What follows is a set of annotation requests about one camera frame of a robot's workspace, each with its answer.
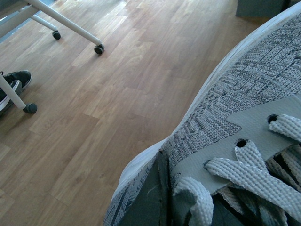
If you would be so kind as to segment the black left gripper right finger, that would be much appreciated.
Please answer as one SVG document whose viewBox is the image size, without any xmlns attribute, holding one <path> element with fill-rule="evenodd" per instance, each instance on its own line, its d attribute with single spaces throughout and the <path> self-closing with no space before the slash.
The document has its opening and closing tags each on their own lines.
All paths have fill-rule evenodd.
<svg viewBox="0 0 301 226">
<path fill-rule="evenodd" d="M 256 145 L 236 145 L 236 160 L 211 162 L 215 176 L 230 181 L 214 196 L 231 221 L 245 226 L 301 224 L 301 146 L 263 160 Z"/>
</svg>

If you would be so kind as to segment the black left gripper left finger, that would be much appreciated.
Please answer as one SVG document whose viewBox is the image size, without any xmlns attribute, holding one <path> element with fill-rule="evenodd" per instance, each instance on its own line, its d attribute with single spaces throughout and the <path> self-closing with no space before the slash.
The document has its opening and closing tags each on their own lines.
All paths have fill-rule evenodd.
<svg viewBox="0 0 301 226">
<path fill-rule="evenodd" d="M 138 196 L 120 221 L 121 226 L 171 225 L 171 188 L 168 167 L 166 154 L 159 151 Z"/>
</svg>

